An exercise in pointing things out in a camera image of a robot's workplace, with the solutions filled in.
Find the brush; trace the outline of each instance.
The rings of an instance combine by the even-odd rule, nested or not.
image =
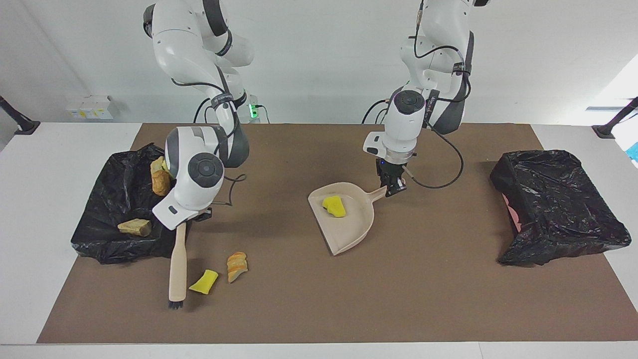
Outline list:
[[[175,247],[170,256],[168,308],[180,309],[186,299],[186,223],[177,226]]]

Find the yellow sponge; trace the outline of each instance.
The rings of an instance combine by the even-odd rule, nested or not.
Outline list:
[[[188,289],[202,294],[208,294],[211,291],[212,284],[215,283],[219,274],[216,271],[205,270],[204,275],[195,284]]]
[[[328,211],[328,213],[337,218],[346,216],[346,209],[343,207],[341,197],[339,197],[338,195],[326,197],[323,200],[322,206]]]

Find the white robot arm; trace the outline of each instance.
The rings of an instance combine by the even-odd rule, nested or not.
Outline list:
[[[384,132],[371,132],[363,150],[378,157],[377,174],[389,197],[406,189],[401,178],[414,154],[421,128],[439,134],[459,128],[469,76],[474,35],[468,17],[473,6],[489,0],[421,1],[417,33],[401,46],[410,81],[391,96]],[[419,35],[423,23],[423,36]]]
[[[202,5],[195,10],[183,0],[162,0],[144,13],[159,67],[175,84],[204,92],[221,125],[178,127],[168,135],[166,161],[177,183],[153,213],[169,229],[205,212],[221,188],[225,167],[240,166],[249,154],[236,111],[246,93],[232,67],[249,65],[253,49],[230,32],[219,0]]]

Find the black cable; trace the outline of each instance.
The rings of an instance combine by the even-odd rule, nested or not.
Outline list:
[[[204,122],[208,123],[208,110],[210,110],[212,108],[212,106],[208,106],[206,107],[206,110],[204,110]]]
[[[224,178],[232,182],[232,184],[230,185],[230,189],[228,190],[228,202],[213,201],[212,203],[215,204],[216,206],[232,207],[233,206],[233,188],[235,188],[235,185],[238,184],[239,182],[246,181],[248,179],[248,176],[242,173],[235,178],[230,178],[227,176],[224,176]]]
[[[383,117],[381,118],[381,122],[379,122],[379,125],[383,124],[383,121],[385,121],[385,117],[388,116],[388,112],[385,111],[385,114],[383,114]]]
[[[465,84],[468,86],[468,90],[465,93],[465,96],[460,99],[460,100],[454,100],[454,99],[450,99],[450,98],[436,98],[438,101],[444,101],[444,102],[452,102],[452,103],[457,103],[457,102],[463,102],[465,101],[468,97],[470,97],[470,93],[472,92],[472,84],[470,84],[470,78],[469,76],[465,76],[463,75],[463,81],[465,81]]]
[[[197,123],[197,116],[199,116],[200,110],[202,109],[206,101],[209,101],[209,100],[210,98],[207,98],[206,100],[202,101],[202,103],[200,103],[200,105],[197,107],[197,111],[195,111],[195,116],[193,117],[193,123]]]
[[[433,52],[436,52],[436,51],[439,51],[439,50],[443,50],[443,49],[454,50],[460,56],[461,51],[459,51],[459,49],[457,49],[456,47],[450,46],[450,45],[439,46],[437,48],[434,48],[434,49],[426,52],[423,55],[418,55],[417,54],[417,37],[419,37],[419,29],[421,28],[421,16],[423,15],[423,3],[424,3],[424,0],[421,0],[421,4],[419,5],[419,15],[417,17],[417,30],[414,32],[414,57],[416,57],[417,59],[422,59],[423,57],[426,57],[426,56],[432,54]]]
[[[445,188],[445,187],[449,187],[451,186],[454,182],[456,182],[461,175],[463,174],[463,170],[465,168],[465,161],[463,160],[463,155],[461,154],[461,152],[459,151],[458,148],[456,148],[456,146],[451,143],[448,139],[445,138],[445,136],[443,136],[439,131],[437,131],[432,125],[430,125],[430,122],[426,121],[425,118],[423,119],[423,121],[430,127],[432,128],[432,132],[434,132],[438,137],[441,137],[443,139],[443,141],[445,141],[447,144],[449,144],[452,149],[454,149],[454,151],[456,152],[457,155],[459,155],[459,160],[461,161],[461,168],[459,169],[459,173],[456,175],[456,177],[454,177],[454,179],[452,181],[449,181],[448,183],[441,185],[441,186],[429,186],[429,185],[425,185],[421,182],[419,182],[416,178],[414,178],[414,175],[412,174],[412,172],[410,172],[410,170],[406,167],[403,166],[403,169],[405,170],[405,172],[408,174],[408,176],[412,179],[412,181],[414,181],[414,183],[418,184],[421,187],[425,187],[425,188],[430,188],[433,190],[438,190],[441,188]]]
[[[378,114],[376,114],[376,118],[375,118],[375,125],[377,125],[377,124],[378,124],[378,122],[379,122],[379,116],[381,116],[381,112],[385,111],[385,113],[388,113],[388,108],[389,108],[389,107],[386,107],[386,108],[384,108],[384,109],[381,109],[381,111],[379,111],[379,113],[378,113]]]
[[[268,109],[266,108],[266,106],[264,105],[255,105],[256,109],[263,109],[264,111],[266,111],[266,121],[268,121],[268,123],[271,122],[271,119],[268,117]]]
[[[377,101],[377,102],[373,103],[373,104],[372,104],[372,106],[370,106],[370,108],[366,111],[366,114],[363,116],[363,120],[361,120],[361,125],[363,125],[364,123],[366,123],[367,115],[369,115],[369,114],[370,114],[370,112],[372,111],[372,109],[374,109],[374,108],[375,108],[375,107],[376,107],[379,103],[384,103],[384,102],[386,102],[386,101],[387,101],[387,100],[379,100],[379,101]]]
[[[208,82],[187,82],[187,83],[185,83],[185,84],[182,84],[182,83],[180,83],[180,82],[175,81],[175,79],[173,79],[173,78],[171,78],[171,81],[173,81],[173,83],[174,83],[175,85],[178,85],[178,86],[181,86],[181,87],[199,86],[199,85],[202,85],[202,86],[210,86],[210,87],[212,87],[212,88],[216,88],[216,89],[220,90],[220,91],[221,91],[221,93],[226,93],[226,91],[225,91],[223,88],[221,88],[221,87],[219,87],[219,86],[217,86],[217,85],[215,85],[215,84],[208,83]]]
[[[620,121],[618,124],[620,125],[621,123],[625,123],[625,122],[629,121],[630,119],[636,117],[636,115],[638,115],[638,113],[635,113],[633,116],[630,116],[630,117],[624,119],[623,121]]]
[[[237,128],[239,127],[239,118],[237,117],[236,113],[233,114],[233,123],[233,130],[228,135],[226,135],[227,139],[229,139],[230,136],[234,135],[235,131],[237,131]],[[213,155],[217,155],[217,151],[219,151],[219,143],[217,143],[217,147],[215,147]]]

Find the black stand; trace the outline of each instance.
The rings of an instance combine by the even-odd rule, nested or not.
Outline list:
[[[608,124],[592,126],[594,132],[596,132],[598,137],[601,139],[615,139],[614,135],[611,134],[612,128],[620,123],[623,118],[636,110],[636,107],[638,107],[638,97],[634,98],[624,109],[620,110],[620,112],[615,115]]]
[[[16,135],[31,135],[40,125],[39,121],[32,121],[14,109],[2,96],[0,96],[0,107],[18,124],[20,129],[15,132]]]

